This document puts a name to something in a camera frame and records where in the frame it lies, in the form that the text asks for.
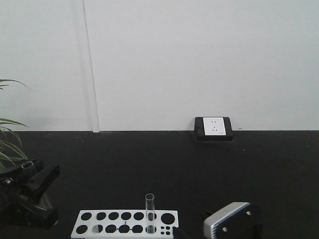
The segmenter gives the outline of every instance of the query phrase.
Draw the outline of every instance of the wall outlet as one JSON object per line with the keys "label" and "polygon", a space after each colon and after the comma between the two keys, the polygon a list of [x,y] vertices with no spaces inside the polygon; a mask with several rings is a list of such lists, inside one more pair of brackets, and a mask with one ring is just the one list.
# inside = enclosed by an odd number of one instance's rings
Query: wall outlet
{"label": "wall outlet", "polygon": [[196,117],[194,131],[197,141],[232,141],[229,117]]}
{"label": "wall outlet", "polygon": [[222,117],[204,117],[205,135],[226,135],[224,119]]}

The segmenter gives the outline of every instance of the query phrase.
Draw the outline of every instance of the screw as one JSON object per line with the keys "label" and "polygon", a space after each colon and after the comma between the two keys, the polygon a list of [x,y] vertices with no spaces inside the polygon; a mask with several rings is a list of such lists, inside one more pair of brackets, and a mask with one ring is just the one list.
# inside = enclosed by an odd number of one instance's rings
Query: screw
{"label": "screw", "polygon": [[4,180],[5,183],[10,184],[12,183],[13,179],[12,178],[7,178]]}

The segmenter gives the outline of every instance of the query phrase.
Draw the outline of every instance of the black tabletop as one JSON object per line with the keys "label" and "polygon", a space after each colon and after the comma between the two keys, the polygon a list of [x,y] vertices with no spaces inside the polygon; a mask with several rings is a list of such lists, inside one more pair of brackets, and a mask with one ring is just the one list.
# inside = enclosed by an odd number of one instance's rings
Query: black tabletop
{"label": "black tabletop", "polygon": [[178,210],[203,238],[202,212],[231,202],[261,206],[263,238],[319,235],[319,131],[235,131],[233,142],[198,144],[192,131],[21,132],[30,158],[58,162],[48,189],[59,209],[50,230],[6,227],[1,239],[68,239],[82,209]]}

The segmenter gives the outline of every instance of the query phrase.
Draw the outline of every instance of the glass test tube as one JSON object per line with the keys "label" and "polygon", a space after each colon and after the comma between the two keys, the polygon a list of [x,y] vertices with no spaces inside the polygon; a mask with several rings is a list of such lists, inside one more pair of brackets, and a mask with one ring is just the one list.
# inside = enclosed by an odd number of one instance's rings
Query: glass test tube
{"label": "glass test tube", "polygon": [[[36,168],[35,168],[32,161],[24,162],[21,165],[21,168],[23,169],[23,172],[27,178],[30,178],[36,174]],[[43,195],[40,199],[39,205],[41,205],[45,208],[53,208],[53,205],[52,205],[50,199],[48,198],[48,196],[45,193],[43,193]]]}
{"label": "glass test tube", "polygon": [[155,196],[152,193],[148,193],[148,194],[145,195],[147,233],[155,233],[154,198],[155,198]]}

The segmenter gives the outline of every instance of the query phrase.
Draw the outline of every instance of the green plant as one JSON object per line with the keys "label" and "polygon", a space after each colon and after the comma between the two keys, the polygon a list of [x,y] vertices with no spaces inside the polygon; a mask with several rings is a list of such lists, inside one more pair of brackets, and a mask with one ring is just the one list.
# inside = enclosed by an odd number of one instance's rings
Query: green plant
{"label": "green plant", "polygon": [[[8,80],[8,79],[0,79],[0,90],[4,90],[3,87],[8,86],[6,83],[3,85],[3,82],[18,82],[20,84],[23,84],[26,86],[24,83],[20,81],[15,81],[15,80]],[[5,118],[0,118],[0,168],[4,168],[4,164],[1,162],[1,160],[6,160],[11,162],[13,165],[15,165],[15,161],[19,160],[28,160],[28,157],[23,153],[23,151],[20,149],[22,148],[21,140],[19,135],[11,130],[7,125],[22,125],[25,126],[24,124],[11,120],[11,119],[5,119]],[[7,133],[12,134],[14,138],[18,142],[18,146],[16,146],[14,143],[9,142],[7,139]],[[18,157],[11,157],[7,153],[7,151],[11,151],[11,153],[15,153],[18,155]]]}

